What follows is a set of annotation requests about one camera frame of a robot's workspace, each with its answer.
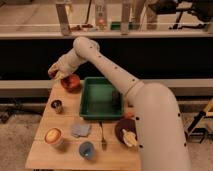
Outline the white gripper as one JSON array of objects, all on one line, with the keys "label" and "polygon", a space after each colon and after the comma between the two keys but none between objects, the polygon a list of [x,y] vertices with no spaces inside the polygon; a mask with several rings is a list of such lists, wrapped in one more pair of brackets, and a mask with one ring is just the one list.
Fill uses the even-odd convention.
[{"label": "white gripper", "polygon": [[59,58],[48,69],[48,75],[54,80],[61,80],[73,73],[73,67],[69,65],[67,59]]}]

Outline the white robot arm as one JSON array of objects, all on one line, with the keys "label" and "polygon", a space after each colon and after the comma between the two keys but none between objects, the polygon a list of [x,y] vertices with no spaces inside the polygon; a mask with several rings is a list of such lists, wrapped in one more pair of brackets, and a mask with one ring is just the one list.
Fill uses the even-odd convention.
[{"label": "white robot arm", "polygon": [[73,48],[52,64],[48,74],[53,79],[63,79],[87,61],[133,106],[142,171],[191,171],[173,92],[161,83],[145,83],[136,78],[101,54],[99,44],[86,37],[77,37]]}]

